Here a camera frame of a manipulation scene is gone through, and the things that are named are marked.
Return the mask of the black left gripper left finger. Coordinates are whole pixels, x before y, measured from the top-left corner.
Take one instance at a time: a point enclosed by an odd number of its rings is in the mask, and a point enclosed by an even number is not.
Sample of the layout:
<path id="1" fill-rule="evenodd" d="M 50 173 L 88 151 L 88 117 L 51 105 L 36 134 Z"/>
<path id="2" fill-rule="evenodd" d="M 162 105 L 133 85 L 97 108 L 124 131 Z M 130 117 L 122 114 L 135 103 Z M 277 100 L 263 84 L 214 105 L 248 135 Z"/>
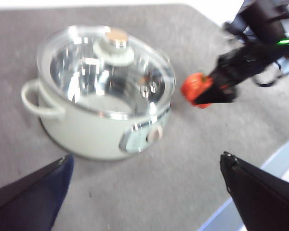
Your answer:
<path id="1" fill-rule="evenodd" d="M 50 231 L 67 195 L 74 168 L 65 155 L 0 188 L 0 231 Z"/>

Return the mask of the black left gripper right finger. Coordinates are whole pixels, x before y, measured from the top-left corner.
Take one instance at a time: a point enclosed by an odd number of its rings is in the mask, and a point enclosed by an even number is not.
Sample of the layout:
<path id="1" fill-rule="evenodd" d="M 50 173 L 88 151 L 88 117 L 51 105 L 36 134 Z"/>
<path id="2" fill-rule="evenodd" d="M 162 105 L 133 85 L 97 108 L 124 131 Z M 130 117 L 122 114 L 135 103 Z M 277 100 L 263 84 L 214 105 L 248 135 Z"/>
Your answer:
<path id="1" fill-rule="evenodd" d="M 223 152 L 220 171 L 249 231 L 289 231 L 289 182 Z"/>

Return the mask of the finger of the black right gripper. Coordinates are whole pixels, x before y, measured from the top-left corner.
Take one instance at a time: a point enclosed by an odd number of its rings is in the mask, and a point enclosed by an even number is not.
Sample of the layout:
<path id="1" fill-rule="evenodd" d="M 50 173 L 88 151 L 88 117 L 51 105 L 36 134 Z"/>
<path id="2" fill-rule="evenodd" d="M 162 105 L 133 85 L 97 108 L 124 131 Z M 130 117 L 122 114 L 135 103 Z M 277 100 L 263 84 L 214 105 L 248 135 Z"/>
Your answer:
<path id="1" fill-rule="evenodd" d="M 212 86 L 204 93 L 200 94 L 194 100 L 196 104 L 208 103 L 232 103 L 237 97 L 236 87 L 227 87 L 220 89 L 217 86 Z"/>
<path id="2" fill-rule="evenodd" d="M 231 78 L 223 69 L 214 68 L 208 75 L 203 77 L 203 82 L 231 83 Z"/>

